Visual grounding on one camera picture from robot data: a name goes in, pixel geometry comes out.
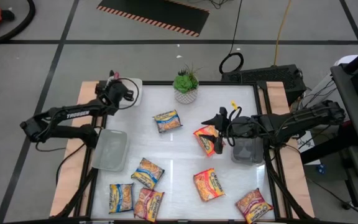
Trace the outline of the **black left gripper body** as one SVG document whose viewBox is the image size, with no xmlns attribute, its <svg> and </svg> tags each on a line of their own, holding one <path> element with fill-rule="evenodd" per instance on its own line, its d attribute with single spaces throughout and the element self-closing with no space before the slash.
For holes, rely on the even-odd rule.
<svg viewBox="0 0 358 224">
<path fill-rule="evenodd" d="M 120 80 L 108 80 L 104 87 L 104 100 L 108 106 L 119 107 L 122 99 L 131 100 L 131 91 Z"/>
</svg>

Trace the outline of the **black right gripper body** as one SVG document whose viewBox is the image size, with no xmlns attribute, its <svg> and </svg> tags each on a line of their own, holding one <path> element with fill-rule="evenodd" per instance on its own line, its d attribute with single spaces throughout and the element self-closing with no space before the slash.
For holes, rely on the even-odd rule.
<svg viewBox="0 0 358 224">
<path fill-rule="evenodd" d="M 258 138 L 262 136 L 259 115 L 239 116 L 229 121 L 227 137 L 229 138 Z"/>
</svg>

